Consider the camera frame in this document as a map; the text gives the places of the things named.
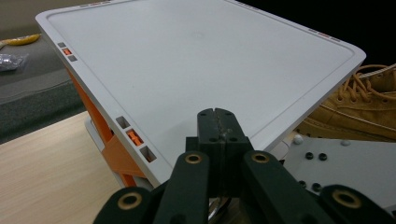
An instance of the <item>black metal bracket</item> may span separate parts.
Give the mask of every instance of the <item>black metal bracket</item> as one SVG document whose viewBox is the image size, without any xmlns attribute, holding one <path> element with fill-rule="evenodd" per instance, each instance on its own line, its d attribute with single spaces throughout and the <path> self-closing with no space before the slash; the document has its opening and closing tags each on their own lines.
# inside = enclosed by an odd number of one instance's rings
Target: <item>black metal bracket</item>
<svg viewBox="0 0 396 224">
<path fill-rule="evenodd" d="M 197 115 L 198 136 L 187 137 L 169 180 L 153 191 L 113 194 L 94 223 L 208 222 L 208 199 L 239 198 L 249 223 L 396 223 L 369 198 L 346 186 L 310 194 L 270 153 L 253 149 L 235 115 L 207 109 Z"/>
</svg>

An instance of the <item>yellow object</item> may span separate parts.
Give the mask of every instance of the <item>yellow object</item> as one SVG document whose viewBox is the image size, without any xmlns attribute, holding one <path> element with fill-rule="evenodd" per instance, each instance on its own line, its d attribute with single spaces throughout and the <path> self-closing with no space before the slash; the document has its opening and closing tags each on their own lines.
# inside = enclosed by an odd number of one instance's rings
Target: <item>yellow object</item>
<svg viewBox="0 0 396 224">
<path fill-rule="evenodd" d="M 12 46 L 27 45 L 37 41 L 39 37 L 40 35 L 27 35 L 18 38 L 2 40 L 1 42 Z"/>
</svg>

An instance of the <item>brown shoe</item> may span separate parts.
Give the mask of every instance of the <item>brown shoe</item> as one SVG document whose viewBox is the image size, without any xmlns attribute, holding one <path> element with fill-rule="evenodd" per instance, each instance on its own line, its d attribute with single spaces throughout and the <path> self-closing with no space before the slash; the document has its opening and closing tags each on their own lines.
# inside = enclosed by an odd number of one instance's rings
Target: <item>brown shoe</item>
<svg viewBox="0 0 396 224">
<path fill-rule="evenodd" d="M 373 69 L 379 70 L 363 73 Z M 311 137 L 396 142 L 396 63 L 360 67 L 295 131 Z"/>
</svg>

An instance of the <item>light wood surface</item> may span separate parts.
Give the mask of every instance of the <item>light wood surface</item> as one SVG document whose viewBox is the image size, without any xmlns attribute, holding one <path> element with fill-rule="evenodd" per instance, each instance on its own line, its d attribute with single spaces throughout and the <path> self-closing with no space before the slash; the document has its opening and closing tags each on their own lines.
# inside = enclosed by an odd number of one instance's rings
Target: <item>light wood surface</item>
<svg viewBox="0 0 396 224">
<path fill-rule="evenodd" d="M 120 185 L 87 112 L 0 145 L 0 223 L 92 223 Z"/>
</svg>

